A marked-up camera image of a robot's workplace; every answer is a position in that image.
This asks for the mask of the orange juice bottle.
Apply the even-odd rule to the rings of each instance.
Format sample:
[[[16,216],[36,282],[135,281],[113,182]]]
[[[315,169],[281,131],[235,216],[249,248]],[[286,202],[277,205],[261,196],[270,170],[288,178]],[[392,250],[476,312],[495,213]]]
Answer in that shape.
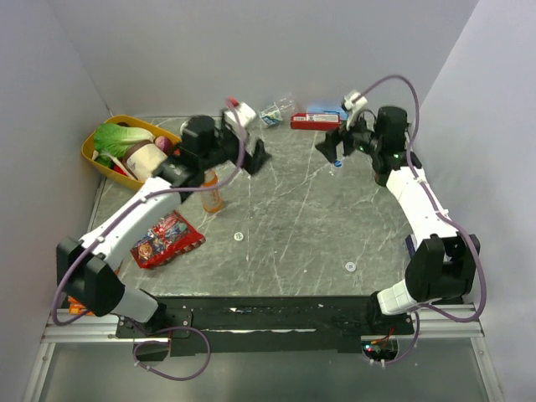
[[[203,187],[214,187],[219,183],[217,173],[214,169],[210,169],[205,172]],[[217,213],[223,208],[223,199],[221,198],[219,190],[212,189],[210,191],[203,191],[200,193],[200,199],[204,210],[208,213]]]

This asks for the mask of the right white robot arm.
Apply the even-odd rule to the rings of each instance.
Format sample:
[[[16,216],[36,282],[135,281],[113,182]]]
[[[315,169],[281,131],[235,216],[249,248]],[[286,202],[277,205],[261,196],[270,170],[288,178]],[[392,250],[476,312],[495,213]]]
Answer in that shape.
[[[384,106],[369,127],[366,110],[348,110],[348,119],[316,145],[329,161],[361,152],[370,157],[375,182],[387,188],[402,208],[415,237],[414,254],[398,283],[376,293],[366,313],[368,328],[387,332],[395,315],[415,307],[465,296],[472,290],[480,250],[478,238],[450,224],[448,213],[428,186],[420,159],[407,142],[405,110]]]

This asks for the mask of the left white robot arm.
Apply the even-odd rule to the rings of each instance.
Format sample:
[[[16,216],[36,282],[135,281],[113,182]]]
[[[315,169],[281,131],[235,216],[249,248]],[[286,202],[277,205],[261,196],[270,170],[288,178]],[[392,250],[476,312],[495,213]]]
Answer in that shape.
[[[149,293],[126,286],[115,273],[133,245],[165,214],[194,192],[205,192],[205,173],[232,162],[236,171],[250,175],[260,171],[270,154],[262,140],[252,153],[245,144],[248,132],[226,120],[219,124],[209,116],[189,119],[173,152],[150,173],[142,187],[104,224],[78,240],[65,238],[56,247],[58,289],[53,304],[62,295],[73,297],[88,311],[129,317],[148,337],[166,326],[164,306]]]

